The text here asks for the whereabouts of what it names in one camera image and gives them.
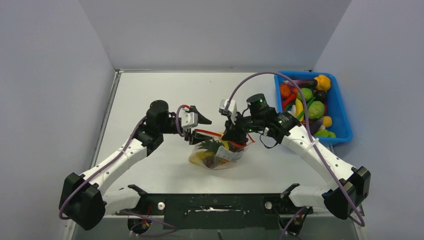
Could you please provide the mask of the clear zip top bag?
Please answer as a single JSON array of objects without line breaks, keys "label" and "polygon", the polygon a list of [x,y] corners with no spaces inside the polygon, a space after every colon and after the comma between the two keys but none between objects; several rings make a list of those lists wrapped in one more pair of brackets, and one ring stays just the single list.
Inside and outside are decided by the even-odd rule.
[{"label": "clear zip top bag", "polygon": [[221,170],[221,169],[227,169],[227,168],[232,167],[237,162],[239,162],[241,160],[241,158],[247,153],[249,146],[256,142],[249,134],[247,135],[246,143],[240,145],[240,144],[235,143],[233,141],[222,140],[222,134],[221,133],[216,133],[216,132],[203,130],[203,129],[197,129],[196,131],[198,131],[198,132],[200,132],[204,135],[212,137],[212,140],[221,141],[224,144],[224,146],[221,146],[216,151],[215,156],[227,160],[228,163],[226,163],[224,165],[220,165],[220,166],[218,166],[217,168],[214,168],[214,169],[207,168],[203,164],[194,164],[194,163],[191,163],[189,161],[189,157],[192,154],[194,154],[195,152],[198,152],[198,147],[199,147],[200,143],[193,145],[193,150],[192,150],[192,153],[190,154],[190,156],[188,157],[188,161],[191,164],[194,164],[194,165],[197,165],[197,166],[200,166],[200,167],[204,167],[204,168],[207,168],[207,169],[210,169],[210,170]]}]

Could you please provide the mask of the toy pineapple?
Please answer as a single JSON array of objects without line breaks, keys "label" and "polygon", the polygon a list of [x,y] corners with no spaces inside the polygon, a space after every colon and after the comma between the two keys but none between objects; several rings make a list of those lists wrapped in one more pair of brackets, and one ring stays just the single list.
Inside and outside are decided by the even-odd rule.
[{"label": "toy pineapple", "polygon": [[207,157],[213,156],[221,146],[224,146],[224,144],[219,140],[202,141],[198,146],[197,152]]}]

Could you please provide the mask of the toy yellow mango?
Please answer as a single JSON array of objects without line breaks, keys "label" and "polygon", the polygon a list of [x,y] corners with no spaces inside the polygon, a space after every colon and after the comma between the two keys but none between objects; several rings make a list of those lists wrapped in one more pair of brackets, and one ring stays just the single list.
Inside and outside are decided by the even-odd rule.
[{"label": "toy yellow mango", "polygon": [[202,155],[201,153],[195,152],[189,157],[189,161],[193,164],[197,165],[204,165],[203,159],[207,157],[205,155]]}]

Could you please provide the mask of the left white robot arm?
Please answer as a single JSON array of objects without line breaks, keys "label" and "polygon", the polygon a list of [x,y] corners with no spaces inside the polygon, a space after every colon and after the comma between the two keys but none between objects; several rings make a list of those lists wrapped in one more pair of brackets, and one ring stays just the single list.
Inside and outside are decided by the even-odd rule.
[{"label": "left white robot arm", "polygon": [[191,129],[212,123],[194,105],[183,104],[178,109],[184,113],[169,112],[164,100],[153,101],[125,144],[91,169],[69,174],[62,187],[59,218],[71,219],[84,230],[91,230],[104,216],[135,208],[141,199],[137,186],[125,186],[117,191],[109,191],[109,187],[152,154],[164,141],[165,134],[179,134],[194,145],[199,138]]}]

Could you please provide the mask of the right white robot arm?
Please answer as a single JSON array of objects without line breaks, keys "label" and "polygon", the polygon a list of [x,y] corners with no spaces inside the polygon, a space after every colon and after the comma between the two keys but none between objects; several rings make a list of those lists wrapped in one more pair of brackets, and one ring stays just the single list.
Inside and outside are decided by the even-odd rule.
[{"label": "right white robot arm", "polygon": [[339,219],[348,219],[369,194],[370,171],[333,154],[318,138],[310,137],[296,117],[269,106],[264,94],[255,94],[246,102],[248,116],[237,110],[235,100],[220,102],[219,113],[228,118],[223,140],[241,144],[248,134],[263,133],[300,156],[325,181],[322,186],[292,184],[281,194],[282,209],[292,214],[300,207],[325,208]]}]

